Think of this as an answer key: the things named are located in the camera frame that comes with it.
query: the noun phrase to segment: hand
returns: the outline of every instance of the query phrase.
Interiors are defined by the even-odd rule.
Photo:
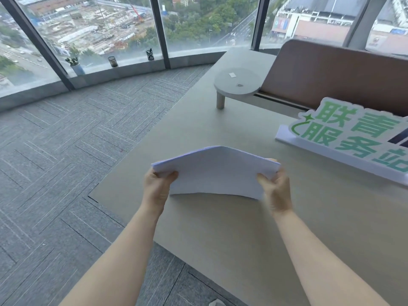
[[[271,180],[262,174],[257,174],[257,180],[264,190],[263,198],[273,215],[292,210],[289,177],[283,167]]]
[[[169,196],[170,184],[177,177],[178,172],[176,171],[167,177],[159,177],[153,168],[150,168],[145,174],[142,206],[158,213],[157,215],[160,216]]]

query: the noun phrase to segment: window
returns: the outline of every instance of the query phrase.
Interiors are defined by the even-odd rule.
[[[289,39],[343,44],[364,0],[271,0],[260,48],[280,48]]]
[[[159,0],[169,56],[252,42],[258,0]]]
[[[366,49],[408,56],[408,1],[387,0],[368,36]]]
[[[0,4],[0,97],[56,81],[57,74]]]
[[[85,73],[161,57],[150,0],[16,0],[68,70],[78,57]]]

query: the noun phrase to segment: potted plant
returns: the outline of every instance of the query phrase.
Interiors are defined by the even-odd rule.
[[[85,75],[84,69],[79,64],[78,57],[66,58],[65,61],[69,63],[76,75]]]

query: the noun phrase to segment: street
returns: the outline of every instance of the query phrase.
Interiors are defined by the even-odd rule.
[[[255,26],[255,20],[258,9],[254,10],[249,14],[244,20],[242,20],[229,34],[225,35],[222,39],[218,40],[212,46],[223,46],[223,45],[239,45],[244,42],[252,41],[253,29],[249,26],[250,22],[253,21]]]
[[[26,48],[8,48],[0,42],[0,55],[9,58],[13,62],[18,61],[15,62],[17,66],[33,72],[38,78],[52,78],[56,76],[43,57],[32,55],[30,50]]]

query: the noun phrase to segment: green star logo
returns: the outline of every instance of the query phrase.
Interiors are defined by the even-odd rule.
[[[299,134],[298,132],[296,132],[296,130],[295,130],[295,128],[296,128],[297,126],[301,126],[302,124],[310,123],[310,120],[314,120],[314,118],[312,117],[312,114],[308,114],[308,115],[303,116],[303,117],[305,118],[305,121],[304,121],[304,122],[297,123],[297,124],[294,124],[294,125],[292,126],[292,132],[295,133],[296,135],[300,135],[300,134]]]
[[[308,114],[306,116],[303,116],[305,118],[305,121],[309,121],[309,120],[314,120],[314,118],[312,117],[312,114]]]

